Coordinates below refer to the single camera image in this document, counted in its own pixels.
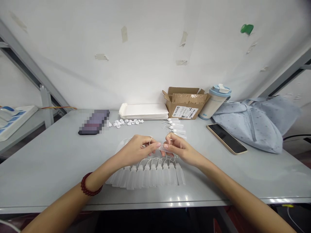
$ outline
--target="hand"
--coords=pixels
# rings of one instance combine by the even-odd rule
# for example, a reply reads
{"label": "hand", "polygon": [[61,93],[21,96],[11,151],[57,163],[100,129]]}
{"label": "hand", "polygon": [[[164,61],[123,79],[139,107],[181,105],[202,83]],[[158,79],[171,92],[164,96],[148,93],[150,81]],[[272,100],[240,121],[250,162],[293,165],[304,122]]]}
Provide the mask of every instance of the hand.
{"label": "hand", "polygon": [[[178,137],[174,133],[169,133],[166,136],[166,142],[163,147],[172,153],[178,155],[184,162],[198,167],[204,159],[203,155],[197,152],[189,143],[187,143],[183,138]],[[174,156],[172,153],[167,153],[168,156]]]}
{"label": "hand", "polygon": [[132,139],[113,157],[120,163],[120,168],[131,166],[146,158],[147,155],[155,153],[161,146],[160,142],[148,136],[134,135]]}

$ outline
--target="red beaded bracelet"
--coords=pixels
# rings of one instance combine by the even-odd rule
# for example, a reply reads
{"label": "red beaded bracelet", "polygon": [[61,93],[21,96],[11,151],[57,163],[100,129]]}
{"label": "red beaded bracelet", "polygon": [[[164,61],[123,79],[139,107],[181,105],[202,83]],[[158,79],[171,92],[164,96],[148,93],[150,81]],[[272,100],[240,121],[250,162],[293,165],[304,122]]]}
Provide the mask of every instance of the red beaded bracelet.
{"label": "red beaded bracelet", "polygon": [[85,187],[85,180],[86,180],[86,178],[87,178],[90,174],[91,174],[91,172],[88,173],[88,174],[86,174],[86,175],[83,177],[83,179],[82,179],[82,181],[81,181],[81,189],[82,189],[82,191],[83,191],[86,195],[88,195],[88,196],[95,196],[96,194],[99,194],[99,192],[101,191],[101,189],[103,188],[103,186],[101,186],[101,187],[99,188],[99,190],[97,190],[97,191],[95,191],[95,192],[92,192],[92,191],[88,190],[88,189]]}

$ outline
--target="cardboard box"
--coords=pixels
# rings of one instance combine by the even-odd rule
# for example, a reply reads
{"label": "cardboard box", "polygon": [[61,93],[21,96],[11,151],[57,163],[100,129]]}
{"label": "cardboard box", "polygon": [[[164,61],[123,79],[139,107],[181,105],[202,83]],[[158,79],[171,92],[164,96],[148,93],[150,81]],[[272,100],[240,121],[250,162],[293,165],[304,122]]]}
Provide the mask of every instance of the cardboard box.
{"label": "cardboard box", "polygon": [[162,92],[169,118],[194,120],[210,98],[209,94],[204,94],[204,90],[199,91],[199,88],[169,87],[168,93]]}

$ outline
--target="person's right hand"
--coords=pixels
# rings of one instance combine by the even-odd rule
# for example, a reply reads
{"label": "person's right hand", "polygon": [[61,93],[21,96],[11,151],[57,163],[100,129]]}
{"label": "person's right hand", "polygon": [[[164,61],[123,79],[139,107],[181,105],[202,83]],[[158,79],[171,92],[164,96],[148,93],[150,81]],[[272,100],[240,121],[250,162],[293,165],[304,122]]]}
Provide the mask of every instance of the person's right hand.
{"label": "person's right hand", "polygon": [[[198,167],[204,161],[204,159],[206,159],[183,138],[178,137],[174,133],[169,133],[165,139],[166,142],[163,144],[163,147],[178,155],[184,162],[192,166]],[[161,154],[163,157],[165,156],[164,151],[161,151]]]}

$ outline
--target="forearm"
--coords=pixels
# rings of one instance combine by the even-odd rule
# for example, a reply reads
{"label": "forearm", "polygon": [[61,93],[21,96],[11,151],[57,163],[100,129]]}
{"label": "forearm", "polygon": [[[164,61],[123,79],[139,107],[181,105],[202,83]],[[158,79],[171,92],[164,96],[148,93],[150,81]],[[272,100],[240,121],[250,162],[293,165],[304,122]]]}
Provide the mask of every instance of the forearm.
{"label": "forearm", "polygon": [[[115,172],[118,167],[114,166],[113,159],[107,160],[85,182],[88,190],[98,190],[105,181]],[[40,213],[22,233],[61,233],[64,232],[74,221],[82,208],[91,199],[81,190],[81,184],[77,184],[53,204]]]}
{"label": "forearm", "polygon": [[239,185],[215,164],[204,159],[198,168],[230,199],[238,211],[260,232],[295,232],[277,213]]}

